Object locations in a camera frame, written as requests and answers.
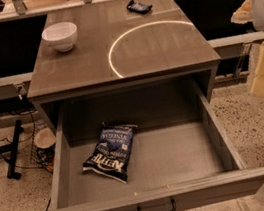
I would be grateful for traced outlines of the grey open top drawer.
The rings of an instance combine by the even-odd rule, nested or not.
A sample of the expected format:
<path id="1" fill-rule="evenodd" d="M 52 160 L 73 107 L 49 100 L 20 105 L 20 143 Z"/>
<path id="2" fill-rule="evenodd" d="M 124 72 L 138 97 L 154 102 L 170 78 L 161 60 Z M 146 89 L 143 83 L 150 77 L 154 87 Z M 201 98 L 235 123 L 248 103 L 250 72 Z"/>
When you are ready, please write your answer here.
<path id="1" fill-rule="evenodd" d="M 127 183 L 82 170 L 101 126 L 135 124 Z M 264 167 L 250 169 L 192 79 L 63 104 L 50 211 L 137 211 L 173 198 L 176 211 L 255 194 Z"/>

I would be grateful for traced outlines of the small dark snack packet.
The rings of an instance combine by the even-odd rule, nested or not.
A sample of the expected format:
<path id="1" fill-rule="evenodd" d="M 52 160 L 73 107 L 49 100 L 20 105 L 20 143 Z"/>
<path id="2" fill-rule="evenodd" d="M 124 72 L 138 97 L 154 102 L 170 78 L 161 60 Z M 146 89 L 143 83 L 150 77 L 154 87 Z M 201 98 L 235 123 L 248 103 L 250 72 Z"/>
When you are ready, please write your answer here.
<path id="1" fill-rule="evenodd" d="M 141 2 L 136 2 L 134 0 L 130 0 L 127 4 L 127 10 L 133 13 L 137 14 L 147 14 L 147 12 L 151 11 L 152 6 L 151 5 L 145 5 Z"/>

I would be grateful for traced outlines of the black stand leg left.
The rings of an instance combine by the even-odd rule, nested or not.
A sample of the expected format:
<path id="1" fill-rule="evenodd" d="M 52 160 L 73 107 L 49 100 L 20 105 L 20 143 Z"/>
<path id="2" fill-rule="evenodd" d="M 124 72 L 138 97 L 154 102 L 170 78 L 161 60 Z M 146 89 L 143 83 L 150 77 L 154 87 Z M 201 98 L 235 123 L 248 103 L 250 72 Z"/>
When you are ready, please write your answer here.
<path id="1" fill-rule="evenodd" d="M 0 156 L 2 156 L 2 154 L 4 153 L 9 153 L 10 154 L 10 158 L 7 159 L 7 164 L 9 165 L 8 169 L 7 169 L 7 177 L 9 179 L 15 179 L 18 180 L 21 178 L 21 174 L 19 172 L 16 172 L 15 168 L 16 168 L 16 158 L 17 158 L 17 151 L 18 151 L 18 144 L 19 144 L 19 137 L 20 137 L 20 133 L 23 132 L 23 128 L 22 128 L 22 124 L 21 124 L 21 120 L 18 119 L 15 122 L 15 127 L 14 127 L 14 134 L 13 134 L 13 140 L 12 143 L 9 143 L 8 145 L 3 145 L 0 146 Z"/>

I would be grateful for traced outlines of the blue Kettle chip bag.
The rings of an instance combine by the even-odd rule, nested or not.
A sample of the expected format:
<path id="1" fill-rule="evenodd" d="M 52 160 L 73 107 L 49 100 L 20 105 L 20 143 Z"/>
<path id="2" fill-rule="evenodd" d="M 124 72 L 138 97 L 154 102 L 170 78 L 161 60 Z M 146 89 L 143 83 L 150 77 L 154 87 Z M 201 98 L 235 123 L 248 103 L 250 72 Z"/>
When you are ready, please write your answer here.
<path id="1" fill-rule="evenodd" d="M 102 126 L 93 154 L 82 164 L 82 170 L 127 183 L 134 130 L 137 125 Z"/>

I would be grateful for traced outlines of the white ceramic bowl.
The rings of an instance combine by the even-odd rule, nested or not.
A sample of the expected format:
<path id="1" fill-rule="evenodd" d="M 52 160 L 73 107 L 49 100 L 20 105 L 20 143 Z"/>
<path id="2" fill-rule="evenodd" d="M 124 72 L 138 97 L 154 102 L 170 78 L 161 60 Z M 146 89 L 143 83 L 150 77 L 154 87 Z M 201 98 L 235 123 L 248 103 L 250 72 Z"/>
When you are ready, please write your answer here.
<path id="1" fill-rule="evenodd" d="M 43 41 L 56 51 L 68 52 L 77 41 L 77 29 L 74 23 L 61 22 L 45 28 L 41 36 Z"/>

